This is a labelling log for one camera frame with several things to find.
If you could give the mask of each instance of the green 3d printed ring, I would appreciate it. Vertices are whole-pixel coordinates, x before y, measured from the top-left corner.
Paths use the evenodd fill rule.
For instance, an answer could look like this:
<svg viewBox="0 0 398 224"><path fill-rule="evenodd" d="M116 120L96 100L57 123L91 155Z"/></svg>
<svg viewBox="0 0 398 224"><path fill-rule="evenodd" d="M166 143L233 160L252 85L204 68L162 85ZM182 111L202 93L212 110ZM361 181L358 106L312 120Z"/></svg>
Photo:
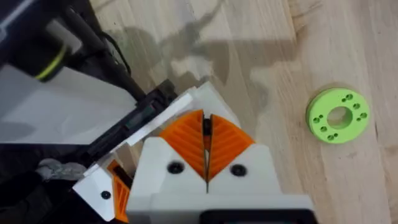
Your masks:
<svg viewBox="0 0 398 224"><path fill-rule="evenodd" d="M345 109L345 114L331 123L328 116L339 107ZM360 94L345 88L331 88L311 101L307 108L307 124L318 139L341 144L361 134L368 124L369 115L369 106Z"/></svg>

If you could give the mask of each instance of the screw head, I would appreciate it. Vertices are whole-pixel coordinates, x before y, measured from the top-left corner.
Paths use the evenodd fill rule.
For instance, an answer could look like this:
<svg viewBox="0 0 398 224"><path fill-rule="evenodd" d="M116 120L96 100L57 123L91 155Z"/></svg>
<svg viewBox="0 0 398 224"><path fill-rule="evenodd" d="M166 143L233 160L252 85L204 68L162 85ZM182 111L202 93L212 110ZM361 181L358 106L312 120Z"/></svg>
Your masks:
<svg viewBox="0 0 398 224"><path fill-rule="evenodd" d="M231 166L230 170L231 173L236 177L244 177L248 173L248 170L242 164L235 164Z"/></svg>
<svg viewBox="0 0 398 224"><path fill-rule="evenodd" d="M181 174L184 171L184 164L179 161L173 161L167 166L167 171L171 174Z"/></svg>
<svg viewBox="0 0 398 224"><path fill-rule="evenodd" d="M107 190L104 190L101 192L101 197L105 200L111 198L111 192L108 192Z"/></svg>

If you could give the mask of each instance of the orange plastic piece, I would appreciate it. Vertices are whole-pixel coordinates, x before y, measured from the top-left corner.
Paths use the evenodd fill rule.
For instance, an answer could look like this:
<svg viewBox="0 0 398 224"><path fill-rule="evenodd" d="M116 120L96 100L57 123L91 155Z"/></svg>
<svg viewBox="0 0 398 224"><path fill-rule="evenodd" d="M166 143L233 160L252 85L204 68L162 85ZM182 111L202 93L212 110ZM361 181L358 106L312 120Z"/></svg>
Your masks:
<svg viewBox="0 0 398 224"><path fill-rule="evenodd" d="M160 134L167 143L203 178L205 150L202 131L203 111L192 111L174 121Z"/></svg>
<svg viewBox="0 0 398 224"><path fill-rule="evenodd" d="M220 116L211 115L211 122L208 181L254 143L253 139L235 124Z"/></svg>
<svg viewBox="0 0 398 224"><path fill-rule="evenodd" d="M113 176L114 217L124 223L129 223L126 215L126 206L130 195L130 189L117 176L115 171L113 171L113 169L117 166L119 166L119 164L115 160L112 161L108 166L108 170Z"/></svg>

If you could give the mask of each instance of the wooden floor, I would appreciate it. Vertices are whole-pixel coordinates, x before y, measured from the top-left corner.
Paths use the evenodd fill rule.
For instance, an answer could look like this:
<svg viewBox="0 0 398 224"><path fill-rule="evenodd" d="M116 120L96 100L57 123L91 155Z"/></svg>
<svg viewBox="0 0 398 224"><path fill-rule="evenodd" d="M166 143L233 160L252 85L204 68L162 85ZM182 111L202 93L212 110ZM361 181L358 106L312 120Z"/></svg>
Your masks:
<svg viewBox="0 0 398 224"><path fill-rule="evenodd" d="M397 0L91 0L145 91L209 80L272 150L285 193L321 223L398 223ZM310 98L348 85L372 114L354 141L316 140Z"/></svg>

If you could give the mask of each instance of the black cable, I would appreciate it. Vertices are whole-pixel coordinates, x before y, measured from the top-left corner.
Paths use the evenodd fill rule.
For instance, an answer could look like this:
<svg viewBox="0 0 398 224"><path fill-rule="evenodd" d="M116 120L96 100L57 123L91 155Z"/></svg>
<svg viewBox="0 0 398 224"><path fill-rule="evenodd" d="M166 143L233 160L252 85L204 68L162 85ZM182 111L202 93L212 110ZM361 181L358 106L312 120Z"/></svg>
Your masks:
<svg viewBox="0 0 398 224"><path fill-rule="evenodd" d="M116 41L109 34L103 32L103 31L101 31L98 35L100 37L105 38L109 43L112 44L112 46L116 49L120 58L122 59L123 64L126 67L128 74L131 75L131 68L130 68L129 64L127 63L127 60L124 58L124 55L123 55L122 51L120 50L118 43L116 43Z"/></svg>

